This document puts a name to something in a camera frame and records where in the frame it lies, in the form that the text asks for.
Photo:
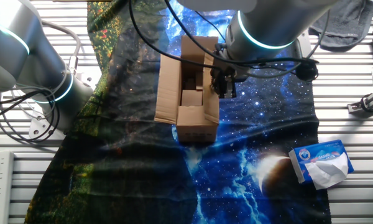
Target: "small cardboard box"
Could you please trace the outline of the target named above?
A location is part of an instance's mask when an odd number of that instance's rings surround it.
[[[214,50],[214,45],[218,43],[217,37],[195,38],[208,50]],[[182,37],[181,58],[213,64],[213,58],[187,36]],[[215,142],[219,98],[211,89],[211,69],[181,63],[162,55],[155,121],[176,124],[179,142]]]

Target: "power strip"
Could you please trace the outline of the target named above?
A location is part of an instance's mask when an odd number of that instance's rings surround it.
[[[0,224],[8,223],[14,153],[0,151]]]

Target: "gray cloth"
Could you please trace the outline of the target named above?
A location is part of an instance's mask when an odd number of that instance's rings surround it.
[[[310,34],[323,32],[327,15],[318,19]],[[355,47],[369,32],[373,18],[373,2],[369,0],[340,0],[330,10],[330,21],[321,48],[332,52],[346,52]]]

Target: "white tissue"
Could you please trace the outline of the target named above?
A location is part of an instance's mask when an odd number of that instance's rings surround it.
[[[347,178],[348,158],[345,153],[327,161],[305,164],[317,190],[326,189]]]

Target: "cable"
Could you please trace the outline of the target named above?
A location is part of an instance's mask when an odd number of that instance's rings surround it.
[[[272,67],[272,66],[259,67],[259,68],[253,68],[253,69],[275,69],[275,70],[283,71],[283,72],[287,71],[286,68]]]
[[[11,95],[12,95],[13,98],[15,98],[14,91],[12,91],[12,90],[11,90]],[[54,111],[54,108],[55,108],[55,107],[53,106],[52,109],[51,109],[47,114],[45,114],[45,113],[41,113],[41,112],[39,112],[39,111],[36,111],[35,108],[33,108],[32,105],[30,105],[27,101],[25,101],[25,103],[28,105],[28,107],[29,107],[32,111],[34,111],[35,113],[41,114],[42,116],[44,116],[44,117],[46,117],[46,118],[49,118],[49,117],[52,115],[52,113],[53,113],[53,111]],[[27,112],[27,111],[22,107],[22,105],[18,105],[18,107],[19,107],[19,109],[21,109],[21,110],[22,110],[22,111],[23,111],[27,116],[30,116],[31,118],[34,118],[34,119],[41,119],[41,117],[40,117],[40,118],[39,118],[39,117],[36,117],[36,116],[30,114],[29,112]]]
[[[61,81],[61,83],[54,89],[54,90],[50,90],[49,88],[46,88],[46,87],[36,87],[36,86],[28,86],[28,85],[23,85],[23,84],[20,84],[20,83],[16,83],[16,85],[19,85],[19,86],[23,86],[25,89],[28,89],[28,88],[36,88],[36,89],[38,89],[38,90],[45,90],[45,91],[49,91],[51,94],[48,96],[48,97],[52,97],[53,98],[53,100],[52,100],[52,102],[53,102],[53,104],[54,104],[54,106],[53,107],[55,107],[55,104],[56,104],[56,98],[55,98],[55,93],[62,87],[62,85],[65,83],[65,80],[67,79],[67,75],[68,74],[70,74],[70,73],[64,73],[64,75],[63,75],[63,78],[62,78],[62,81]],[[28,102],[26,102],[27,103],[27,105],[33,110],[33,108],[31,107],[31,105],[28,103]]]
[[[35,92],[36,92],[36,91],[33,91],[33,92],[31,92],[31,93],[27,93],[27,94],[25,94],[24,96],[20,96],[20,97],[17,97],[17,98],[11,99],[11,100],[2,101],[2,102],[0,102],[0,104],[3,104],[3,103],[12,103],[12,102],[15,102],[15,101],[17,101],[17,100],[24,99],[24,98],[26,98],[26,97],[30,98],[31,96],[34,96],[34,95],[38,94],[38,93],[35,94]]]
[[[51,103],[52,100],[47,96],[47,100],[48,102],[50,103],[50,106],[52,107],[53,104]],[[38,142],[42,142],[42,141],[45,141],[47,140],[51,135],[52,133],[57,129],[58,127],[58,124],[59,124],[59,121],[60,121],[60,113],[59,113],[59,109],[57,107],[57,113],[58,113],[58,117],[57,117],[57,123],[55,124],[54,128],[52,131],[50,131],[50,128],[52,127],[52,124],[53,124],[53,120],[54,120],[54,117],[52,118],[51,122],[50,122],[50,125],[48,126],[48,128],[46,129],[46,131],[44,133],[42,133],[40,136],[37,136],[36,138],[32,138],[32,139],[27,139],[25,137],[23,137],[22,135],[18,134],[17,131],[11,126],[11,124],[9,123],[9,121],[7,120],[6,118],[6,115],[3,114],[3,118],[4,118],[4,121],[6,122],[6,124],[8,125],[8,127],[14,132],[14,134],[16,134],[17,136],[19,136],[19,138],[15,138],[14,136],[12,136],[12,134],[8,133],[5,128],[2,126],[1,122],[0,122],[0,128],[2,129],[2,131],[7,134],[10,138],[16,140],[16,141],[26,141],[26,142],[29,142],[29,143],[38,143]],[[46,133],[48,132],[48,136],[44,139],[41,139],[39,140],[39,138],[43,137]]]
[[[48,88],[45,88],[45,87],[26,86],[26,85],[23,85],[23,87],[15,87],[15,88],[12,88],[10,90],[29,90],[29,89],[50,91]],[[9,90],[8,89],[0,89],[0,91],[9,91]]]
[[[325,23],[325,26],[323,28],[323,32],[319,36],[318,42],[316,43],[315,47],[313,47],[313,49],[308,54],[308,56],[306,56],[307,58],[311,58],[312,57],[312,55],[316,52],[316,50],[318,49],[318,47],[321,45],[323,38],[325,37],[326,31],[328,30],[328,26],[329,26],[329,21],[330,21],[330,9],[328,10],[327,13],[328,13],[328,15],[326,17],[326,23]]]
[[[190,63],[190,64],[193,64],[193,65],[197,65],[197,66],[202,66],[202,67],[205,67],[205,68],[213,68],[213,69],[217,69],[219,70],[221,73],[223,72],[223,70],[219,67],[216,67],[214,65],[205,65],[205,64],[202,64],[202,63],[198,63],[198,62],[194,62],[194,61],[191,61],[191,60],[186,60],[186,59],[182,59],[182,58],[179,58],[179,57],[176,57],[174,55],[171,55],[171,54],[168,54],[160,49],[158,49],[156,46],[154,46],[153,44],[151,44],[145,37],[144,35],[141,33],[140,29],[138,28],[137,26],[137,22],[136,22],[136,18],[134,17],[134,13],[132,11],[132,0],[129,0],[129,13],[130,13],[130,18],[131,18],[131,22],[132,22],[132,25],[134,26],[135,30],[137,31],[139,37],[152,49],[154,49],[155,51],[157,51],[158,53],[164,55],[164,56],[167,56],[169,58],[172,58],[174,60],[178,60],[180,62],[184,62],[184,63]]]
[[[236,65],[250,65],[250,64],[258,64],[258,63],[269,63],[269,62],[286,62],[286,61],[291,61],[291,62],[301,62],[301,63],[318,63],[316,60],[312,60],[309,58],[269,58],[269,59],[257,59],[257,60],[250,60],[250,61],[236,61],[236,60],[228,60],[224,57],[219,57],[206,48],[204,48],[195,38],[191,35],[191,33],[188,31],[188,29],[183,25],[182,21],[180,18],[177,16],[177,13],[173,10],[173,7],[170,5],[170,2],[168,0],[164,0],[168,10],[171,12],[173,15],[174,19],[178,22],[178,25],[182,28],[182,30],[186,33],[187,36],[204,52],[209,54],[210,56],[221,60],[223,62],[231,63],[231,64],[236,64]]]
[[[19,100],[18,102],[14,103],[13,105],[11,105],[10,107],[8,107],[7,109],[5,109],[4,111],[1,111],[0,112],[0,116],[3,115],[4,113],[7,113],[9,110],[13,109],[14,107],[16,107],[17,105],[19,105],[20,103],[22,103],[23,101],[29,99],[30,97],[34,96],[34,95],[37,95],[41,93],[40,91],[34,91],[32,93],[28,93],[29,95],[27,96],[24,96],[21,100]]]
[[[233,69],[235,69],[235,71],[240,70],[240,68],[238,68],[237,65],[229,64],[229,66],[231,66]],[[280,72],[280,73],[277,73],[277,74],[274,74],[274,75],[254,75],[254,74],[247,73],[247,72],[243,73],[243,75],[247,75],[248,77],[253,77],[253,78],[261,78],[261,79],[278,78],[278,77],[282,77],[284,75],[289,74],[290,72],[294,71],[298,66],[300,66],[300,63],[296,64],[295,66],[293,66],[289,70],[285,70],[284,72]]]
[[[77,36],[77,34],[75,34],[72,30],[70,30],[66,27],[60,26],[58,24],[54,24],[54,23],[49,22],[49,21],[42,21],[42,24],[45,25],[45,26],[49,26],[53,29],[62,31],[66,34],[71,35],[74,38],[74,40],[76,41],[76,49],[75,49],[72,56],[77,56],[79,54],[79,51],[80,51],[80,48],[81,48],[81,41],[80,41],[79,36]]]
[[[219,29],[212,23],[210,22],[206,17],[204,17],[202,14],[200,14],[198,11],[195,11],[195,13],[197,13],[203,20],[205,20],[206,22],[208,22],[210,25],[212,25],[214,27],[214,29],[217,30],[217,32],[219,33],[219,35],[221,36],[221,38],[223,38],[223,40],[225,41],[225,37],[223,36],[223,34],[219,31]]]

